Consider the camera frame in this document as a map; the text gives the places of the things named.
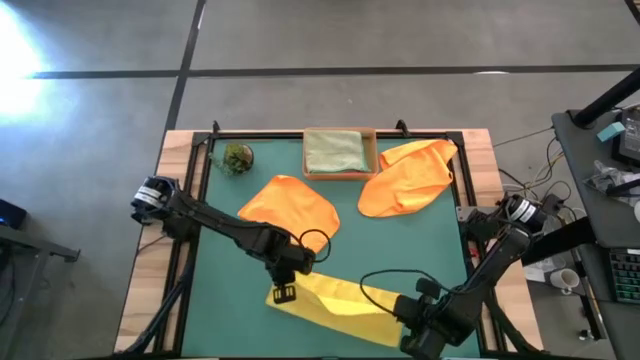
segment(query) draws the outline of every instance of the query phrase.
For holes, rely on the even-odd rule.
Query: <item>orange cloth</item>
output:
[[[429,205],[453,180],[447,162],[457,151],[446,140],[421,140],[383,152],[383,171],[365,184],[358,210],[370,217],[387,217]]]
[[[340,227],[338,213],[330,202],[302,181],[286,175],[274,176],[238,211],[238,216],[280,226],[297,237],[306,230],[320,229],[331,238]],[[316,254],[327,244],[327,239],[317,232],[308,233],[301,240]]]

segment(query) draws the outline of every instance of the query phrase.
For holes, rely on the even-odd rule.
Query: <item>green table surface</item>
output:
[[[378,140],[378,150],[407,140]],[[221,158],[230,140],[216,140]],[[336,208],[341,226],[332,238],[331,257],[314,266],[325,275],[358,282],[365,273],[420,269],[446,286],[467,278],[451,189],[421,211],[372,219],[358,212],[360,181],[307,181],[302,175],[302,140],[242,141],[254,150],[253,168],[230,177],[212,167],[206,201],[229,214],[238,210],[275,175],[302,179]],[[369,285],[417,297],[417,277],[384,274]],[[306,321],[265,305],[271,287],[264,265],[240,251],[230,239],[203,229],[182,355],[185,357],[406,357],[399,349],[371,343]],[[478,357],[472,335],[443,356]]]

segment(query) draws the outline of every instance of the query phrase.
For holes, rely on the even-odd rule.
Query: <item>green plant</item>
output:
[[[240,175],[253,166],[253,150],[245,144],[228,144],[224,149],[222,160],[209,154],[213,165],[225,175]]]

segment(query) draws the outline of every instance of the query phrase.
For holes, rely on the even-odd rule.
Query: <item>concrete floor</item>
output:
[[[0,42],[13,49],[0,58],[0,198],[30,212],[28,231],[82,249],[76,264],[51,262],[51,286],[34,301],[16,359],[113,348],[140,233],[129,201],[154,171],[176,80],[4,76],[177,70],[195,8],[196,0],[0,3]],[[209,0],[199,35],[194,69],[640,63],[640,29],[622,0]],[[625,75],[190,79],[176,128],[214,119],[227,129],[391,127],[402,118],[410,127],[489,128],[498,143],[549,127],[552,113],[584,106]],[[496,148],[500,167],[529,179],[551,137]],[[554,173],[572,183],[564,163]],[[569,204],[579,206],[573,191]],[[586,327],[577,299],[535,286],[532,294],[547,350],[613,358],[606,341],[577,340]]]

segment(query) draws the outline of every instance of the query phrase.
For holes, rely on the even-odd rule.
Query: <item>keyboard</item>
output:
[[[640,304],[640,250],[610,250],[609,262],[616,300]]]

